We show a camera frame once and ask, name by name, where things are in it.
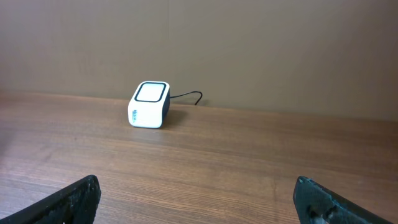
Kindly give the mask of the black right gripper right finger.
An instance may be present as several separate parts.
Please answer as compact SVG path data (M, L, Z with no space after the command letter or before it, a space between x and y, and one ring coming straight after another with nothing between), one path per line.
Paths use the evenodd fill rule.
M301 224L392 224L305 176L297 178L293 201Z

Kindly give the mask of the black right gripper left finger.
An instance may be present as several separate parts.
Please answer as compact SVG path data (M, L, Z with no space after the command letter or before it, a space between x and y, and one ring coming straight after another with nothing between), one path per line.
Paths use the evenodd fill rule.
M25 209L1 224L93 224L101 198L97 176L88 175Z

